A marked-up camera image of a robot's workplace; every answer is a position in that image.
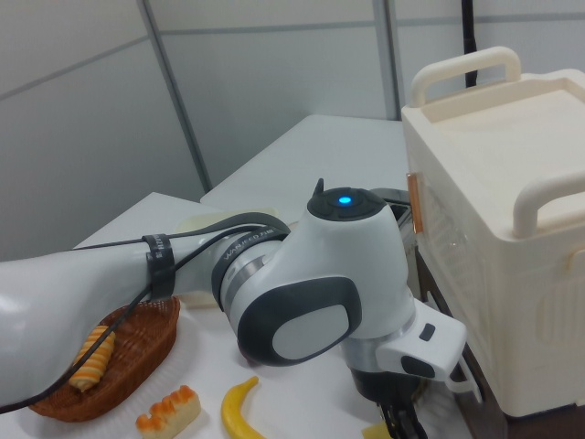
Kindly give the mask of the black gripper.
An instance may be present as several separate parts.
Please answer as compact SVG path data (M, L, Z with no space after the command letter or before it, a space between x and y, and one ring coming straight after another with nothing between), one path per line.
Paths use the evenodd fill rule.
M428 387L426 379L403 375L394 372L368 372L355 368L349 369L357 391L366 399L380 405L380 413L394 439L428 439L428 435L420 423L413 405L410 406L410 422L408 424L400 411L391 405L410 405L414 403Z

